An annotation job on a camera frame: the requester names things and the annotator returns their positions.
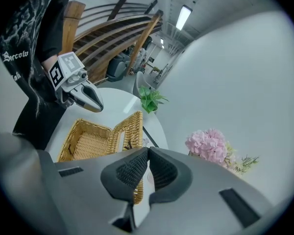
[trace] green plant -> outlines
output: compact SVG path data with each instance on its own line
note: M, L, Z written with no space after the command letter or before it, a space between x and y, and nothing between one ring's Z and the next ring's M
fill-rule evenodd
M160 95L159 91L151 91L144 86L139 88L138 93L141 96L142 107L148 114L158 110L158 104L164 104L160 101L161 99L168 101L164 96Z
M226 143L227 155L224 159L226 165L234 169L237 173L243 175L246 173L253 165L259 162L259 157L251 158L246 155L246 158L241 158L241 162L236 161L234 153L236 150L233 149L229 142Z
M153 70L153 71L156 71L156 72L158 72L158 73L160 72L160 69L159 69L158 67L156 67L156 66L155 66L152 70Z

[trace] ceiling light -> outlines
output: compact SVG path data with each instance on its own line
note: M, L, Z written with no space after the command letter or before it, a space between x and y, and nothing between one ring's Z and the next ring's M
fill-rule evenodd
M178 16L178 20L175 26L177 29L181 30L183 28L186 20L188 19L192 11L193 10L190 7L187 7L186 5L182 6L180 15Z

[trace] wooden handrail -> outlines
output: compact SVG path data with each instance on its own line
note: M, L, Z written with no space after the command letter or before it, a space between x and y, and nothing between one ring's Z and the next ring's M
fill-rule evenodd
M122 22L122 21L129 20L129 19L152 17L152 16L153 16L153 14L142 14L142 15L135 15L135 16L117 18L117 19L114 19L114 20L106 21L106 22L100 23L98 25L95 25L94 27L91 27L91 28L83 31L82 33L78 34L75 37L74 42L76 42L77 40L81 39L82 37L88 35L92 31L98 30L100 28L106 27L106 26L111 25L111 24Z
M162 10L158 10L157 13L152 17L150 23L147 25L147 29L145 29L143 31L143 33L141 34L139 40L137 41L134 49L133 49L133 52L131 54L131 61L128 65L128 68L127 68L127 72L126 74L128 74L128 72L130 71L134 61L135 61L135 58L139 52L139 50L142 48L144 42L146 41L147 37L150 35L152 29L156 26L156 24L158 23L159 19L162 17L163 15L163 11Z
M148 4L136 3L136 2L126 2L124 4L141 5L141 6L144 6L145 8L149 7ZM99 6L94 6L94 7L87 8L84 11L89 11L89 10L92 10L92 9L98 9L98 8L102 8L102 7L106 7L106 6L112 6L112 5L116 5L116 3L108 3L108 4L99 5Z
M68 2L64 12L62 50L59 54L67 53L73 50L74 36L85 6L86 5L84 3L78 1Z
M84 51L88 50L91 46L95 45L96 43L100 42L101 40L113 35L113 34L116 34L120 31L123 31L123 30L126 30L126 29L129 29L129 28L132 28L132 27L136 27L136 26L139 26L141 24L147 24L149 23L149 20L148 21L142 21L142 22L138 22L138 23L132 23L132 24L129 24L129 25L125 25L123 27L120 27L120 28L117 28L117 29L114 29L114 30L111 30L107 33L104 33L103 35L93 39L92 41L88 42L87 44L85 44L83 47L79 48L75 54L77 56L79 56L80 54L82 54Z
M122 40L123 38L126 38L130 35L133 35L137 32L140 32L140 31L143 31L147 28L147 26L145 27L142 27L142 28L139 28L139 29L136 29L136 30L133 30L133 31L130 31L126 34L123 34L109 42L107 42L105 45L101 46L100 48L96 49L92 54L90 54L88 57L86 57L85 59L82 60L82 63L83 64L86 64L88 61L90 61L91 59L93 59L94 57L96 57L100 52L102 52L104 49L108 48L109 46L111 46L112 44L115 44L116 42Z
M123 10L123 9L144 9L144 7L124 7L124 8L121 8L120 10ZM113 9L101 10L101 11L89 14L87 16L84 16L84 17L80 18L80 20L91 17L91 16L94 16L94 15L98 15L98 14L103 13L103 12L108 12L108 11L111 11L111 10L113 10Z
M145 11L145 10L135 10L135 11L131 11L131 12L144 12L144 11ZM121 12L119 12L118 14L123 14L123 13L129 13L129 11L121 11ZM94 18L94 19L91 19L91 20L89 20L89 21L87 21L87 22L84 22L84 23L82 23L82 24L79 24L77 28L79 28L79 27L81 27L81 26L83 26L83 25L85 25L85 24L89 24L89 23L91 23L91 22L93 22L93 21L96 21L96 20L98 20L98 19L100 19L100 18L105 18L105 17L109 17L109 16L110 16L110 14L109 14L109 15L104 15L104 16L101 16L101 17L97 17L97 18Z

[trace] pink hydrangea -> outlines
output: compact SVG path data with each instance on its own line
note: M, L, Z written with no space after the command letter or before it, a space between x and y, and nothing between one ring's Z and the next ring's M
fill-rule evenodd
M222 164L227 155L226 141L219 130L193 132L185 144L190 152L214 163Z

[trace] wicker basket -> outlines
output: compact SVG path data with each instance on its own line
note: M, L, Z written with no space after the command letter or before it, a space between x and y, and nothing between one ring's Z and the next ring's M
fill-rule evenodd
M58 162L96 158L118 152L120 136L124 132L123 149L131 141L133 148L143 147L143 113L137 111L114 129L79 118L65 139ZM134 191L134 203L143 198L143 180Z

